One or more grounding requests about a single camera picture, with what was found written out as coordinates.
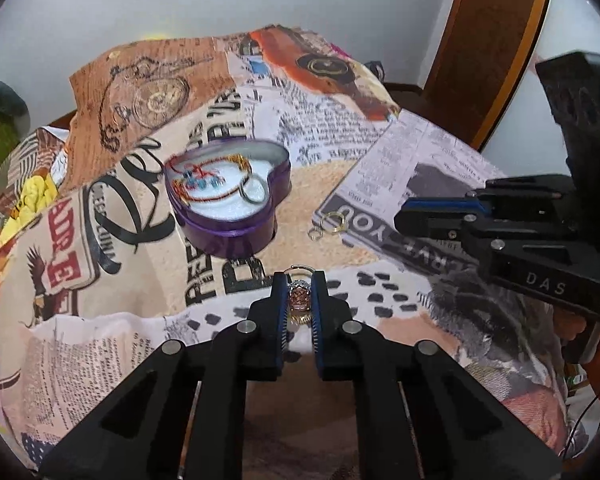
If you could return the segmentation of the purple heart-shaped tin box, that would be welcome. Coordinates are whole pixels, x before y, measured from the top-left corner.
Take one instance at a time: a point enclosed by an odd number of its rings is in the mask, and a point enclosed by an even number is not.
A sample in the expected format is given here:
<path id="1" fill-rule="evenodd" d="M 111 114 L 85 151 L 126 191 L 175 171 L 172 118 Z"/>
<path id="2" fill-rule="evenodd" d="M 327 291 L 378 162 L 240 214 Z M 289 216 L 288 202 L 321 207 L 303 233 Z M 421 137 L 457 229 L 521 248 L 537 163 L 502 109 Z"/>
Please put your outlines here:
<path id="1" fill-rule="evenodd" d="M 289 152 L 267 140 L 213 141 L 170 157 L 164 185 L 186 240 L 239 259 L 274 238 L 276 207 L 291 191 Z"/>

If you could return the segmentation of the newspaper print bed cover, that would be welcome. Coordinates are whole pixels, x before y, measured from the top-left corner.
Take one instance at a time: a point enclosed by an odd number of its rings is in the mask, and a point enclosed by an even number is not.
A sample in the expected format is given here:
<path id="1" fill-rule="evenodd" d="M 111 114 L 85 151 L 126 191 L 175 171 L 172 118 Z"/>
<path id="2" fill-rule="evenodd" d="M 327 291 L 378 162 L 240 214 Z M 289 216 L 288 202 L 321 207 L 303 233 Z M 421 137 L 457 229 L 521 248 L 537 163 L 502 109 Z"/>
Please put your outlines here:
<path id="1" fill-rule="evenodd" d="M 0 163 L 0 436 L 35 472 L 160 344 L 203 344 L 286 273 L 282 381 L 248 390 L 255 479 L 354 478 L 353 394 L 311 360 L 311 273 L 362 323 L 430 339 L 544 444 L 568 441 L 546 304 L 453 242 L 393 227 L 418 194 L 498 175 L 323 37 L 266 26 L 114 47 L 71 76 L 66 130 Z"/>

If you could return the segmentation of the brown wooden door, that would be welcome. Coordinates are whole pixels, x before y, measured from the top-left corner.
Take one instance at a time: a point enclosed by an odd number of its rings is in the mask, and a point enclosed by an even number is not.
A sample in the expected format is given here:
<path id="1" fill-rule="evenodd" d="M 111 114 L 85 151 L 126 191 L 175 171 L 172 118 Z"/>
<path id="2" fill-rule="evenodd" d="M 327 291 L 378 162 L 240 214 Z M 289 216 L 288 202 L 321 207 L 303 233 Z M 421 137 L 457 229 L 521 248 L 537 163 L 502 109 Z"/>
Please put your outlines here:
<path id="1" fill-rule="evenodd" d="M 531 58 L 550 0 L 453 0 L 424 88 L 430 120 L 480 150 Z"/>

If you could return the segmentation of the yellow cloth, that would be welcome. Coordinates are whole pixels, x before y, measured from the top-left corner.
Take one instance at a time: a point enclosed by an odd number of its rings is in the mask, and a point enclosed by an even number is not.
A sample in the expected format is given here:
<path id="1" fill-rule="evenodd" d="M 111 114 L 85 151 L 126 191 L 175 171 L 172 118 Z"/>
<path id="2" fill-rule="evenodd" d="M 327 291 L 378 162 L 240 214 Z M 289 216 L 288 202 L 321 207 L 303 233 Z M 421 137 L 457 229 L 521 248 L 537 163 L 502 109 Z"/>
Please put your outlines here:
<path id="1" fill-rule="evenodd" d="M 57 198 L 56 184 L 50 174 L 35 174 L 27 178 L 16 206 L 12 208 L 0 234 L 0 245 L 9 242 L 22 231 L 37 214 L 48 208 Z"/>

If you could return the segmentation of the striped patchwork blanket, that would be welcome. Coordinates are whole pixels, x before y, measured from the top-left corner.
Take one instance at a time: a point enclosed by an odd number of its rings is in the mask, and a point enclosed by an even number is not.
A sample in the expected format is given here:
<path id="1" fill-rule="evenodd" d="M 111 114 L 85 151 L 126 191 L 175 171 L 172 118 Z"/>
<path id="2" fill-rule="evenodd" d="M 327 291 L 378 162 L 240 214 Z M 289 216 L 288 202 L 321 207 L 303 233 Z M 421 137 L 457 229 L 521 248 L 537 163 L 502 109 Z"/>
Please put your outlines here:
<path id="1" fill-rule="evenodd" d="M 69 130 L 52 126 L 37 128 L 6 158 L 0 167 L 0 234 L 16 206 L 24 182 L 39 174 L 50 174 L 57 192 L 67 173 L 65 144 Z"/>

